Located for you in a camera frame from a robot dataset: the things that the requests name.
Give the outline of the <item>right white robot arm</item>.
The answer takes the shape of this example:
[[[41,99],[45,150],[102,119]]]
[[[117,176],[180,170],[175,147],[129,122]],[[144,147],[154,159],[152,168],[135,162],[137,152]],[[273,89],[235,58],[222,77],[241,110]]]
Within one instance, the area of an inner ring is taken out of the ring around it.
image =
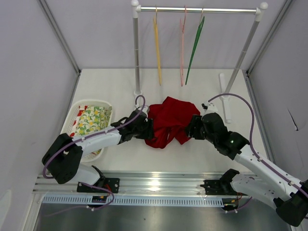
[[[188,137],[207,140],[222,155],[252,171],[258,180],[252,180],[234,169],[225,173],[220,190],[246,194],[273,208],[287,224],[298,227],[308,215],[308,182],[301,181],[263,158],[252,142],[224,125],[217,113],[193,115],[185,129]]]

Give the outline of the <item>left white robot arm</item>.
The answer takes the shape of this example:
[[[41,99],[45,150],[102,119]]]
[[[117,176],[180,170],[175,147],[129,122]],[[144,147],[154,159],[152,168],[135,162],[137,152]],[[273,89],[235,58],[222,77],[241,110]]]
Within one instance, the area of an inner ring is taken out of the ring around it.
[[[129,117],[90,135],[72,138],[66,133],[60,134],[42,159],[43,176],[55,179],[58,184],[70,181],[85,183],[93,192],[98,193],[104,188],[103,174],[97,167],[82,164],[82,157],[133,138],[150,140],[153,137],[153,120],[138,109]]]

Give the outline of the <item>red skirt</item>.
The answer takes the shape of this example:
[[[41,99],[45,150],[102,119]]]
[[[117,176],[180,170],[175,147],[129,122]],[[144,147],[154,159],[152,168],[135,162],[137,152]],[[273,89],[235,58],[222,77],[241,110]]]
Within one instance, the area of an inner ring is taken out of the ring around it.
[[[161,104],[149,106],[148,118],[153,120],[154,137],[145,140],[152,148],[164,149],[176,139],[181,145],[189,140],[185,128],[200,111],[193,103],[166,97]]]

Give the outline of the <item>green clothes hanger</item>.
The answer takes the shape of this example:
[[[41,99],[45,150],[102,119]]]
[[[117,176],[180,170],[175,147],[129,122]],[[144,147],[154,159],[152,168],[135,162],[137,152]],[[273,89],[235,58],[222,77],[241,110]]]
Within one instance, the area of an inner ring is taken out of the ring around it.
[[[194,40],[194,44],[193,44],[193,48],[192,48],[192,53],[191,53],[191,56],[190,56],[188,69],[187,69],[185,85],[188,84],[188,79],[189,79],[189,74],[190,74],[190,70],[191,70],[191,67],[192,67],[192,62],[193,62],[194,55],[195,55],[196,50],[197,50],[198,42],[199,42],[199,39],[200,39],[200,36],[201,36],[201,33],[202,33],[204,21],[205,21],[205,16],[203,16],[203,11],[202,11],[200,22],[199,22],[199,25],[198,25],[198,28],[197,28],[197,31],[196,31],[196,36],[195,36],[195,40]]]

